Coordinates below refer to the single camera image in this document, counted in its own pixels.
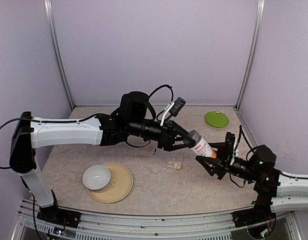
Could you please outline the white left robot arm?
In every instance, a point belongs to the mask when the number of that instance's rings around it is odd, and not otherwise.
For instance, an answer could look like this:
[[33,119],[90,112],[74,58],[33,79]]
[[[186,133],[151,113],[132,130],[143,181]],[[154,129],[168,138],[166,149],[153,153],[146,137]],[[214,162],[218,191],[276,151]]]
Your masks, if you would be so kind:
[[173,120],[155,120],[156,113],[144,92],[122,96],[120,106],[111,114],[96,113],[83,119],[46,119],[23,112],[11,140],[9,165],[34,195],[44,214],[53,222],[64,217],[56,197],[45,184],[35,161],[35,150],[59,145],[113,146],[129,136],[155,141],[157,147],[171,152],[192,148],[195,141]]

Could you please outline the orange pill bottle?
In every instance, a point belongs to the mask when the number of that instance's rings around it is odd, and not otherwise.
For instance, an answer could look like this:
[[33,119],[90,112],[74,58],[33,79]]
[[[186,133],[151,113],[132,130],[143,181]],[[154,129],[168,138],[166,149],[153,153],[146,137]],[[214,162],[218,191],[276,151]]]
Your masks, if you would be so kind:
[[200,135],[199,141],[195,142],[195,145],[190,148],[197,156],[216,158],[217,153],[213,150],[205,139]]

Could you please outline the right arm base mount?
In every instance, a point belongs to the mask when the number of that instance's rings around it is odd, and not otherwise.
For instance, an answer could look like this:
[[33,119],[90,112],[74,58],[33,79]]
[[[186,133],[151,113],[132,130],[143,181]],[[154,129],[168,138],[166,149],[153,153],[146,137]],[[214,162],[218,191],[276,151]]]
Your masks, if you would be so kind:
[[271,211],[272,198],[258,195],[252,208],[237,210],[232,213],[236,228],[262,223],[276,218]]

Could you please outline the grey bottle cap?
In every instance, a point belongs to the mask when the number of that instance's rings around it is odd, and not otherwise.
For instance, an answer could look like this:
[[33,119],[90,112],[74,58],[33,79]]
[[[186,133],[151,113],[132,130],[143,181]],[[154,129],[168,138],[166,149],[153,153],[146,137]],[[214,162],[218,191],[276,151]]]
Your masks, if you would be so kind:
[[199,141],[200,134],[196,130],[192,130],[187,134],[190,139],[193,139],[195,142]]

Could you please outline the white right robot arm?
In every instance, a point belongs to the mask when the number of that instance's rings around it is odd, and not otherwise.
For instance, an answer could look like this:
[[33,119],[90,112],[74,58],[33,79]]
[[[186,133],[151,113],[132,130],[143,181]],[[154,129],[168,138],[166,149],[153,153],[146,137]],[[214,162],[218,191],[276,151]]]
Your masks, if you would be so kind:
[[308,210],[308,175],[288,173],[275,168],[277,156],[266,146],[256,146],[246,159],[237,155],[240,138],[228,132],[224,142],[212,143],[216,156],[196,156],[210,176],[221,180],[226,174],[253,184],[257,193],[249,217],[260,222],[271,213]]

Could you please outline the clear plastic pill organizer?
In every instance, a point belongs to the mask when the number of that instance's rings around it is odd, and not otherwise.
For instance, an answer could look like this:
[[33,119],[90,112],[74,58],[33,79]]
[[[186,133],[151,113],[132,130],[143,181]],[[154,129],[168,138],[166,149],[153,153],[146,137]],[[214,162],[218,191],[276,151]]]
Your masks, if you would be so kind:
[[167,171],[179,172],[182,169],[182,160],[179,155],[174,152],[164,151],[163,149],[155,148],[153,156],[156,162]]

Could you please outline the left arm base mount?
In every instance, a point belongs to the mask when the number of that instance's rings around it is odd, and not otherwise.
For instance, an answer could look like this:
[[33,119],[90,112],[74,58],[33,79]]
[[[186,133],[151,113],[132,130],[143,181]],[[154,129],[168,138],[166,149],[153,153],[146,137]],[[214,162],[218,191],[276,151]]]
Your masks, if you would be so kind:
[[81,213],[57,206],[40,207],[37,218],[39,220],[57,224],[63,227],[77,228],[80,221]]

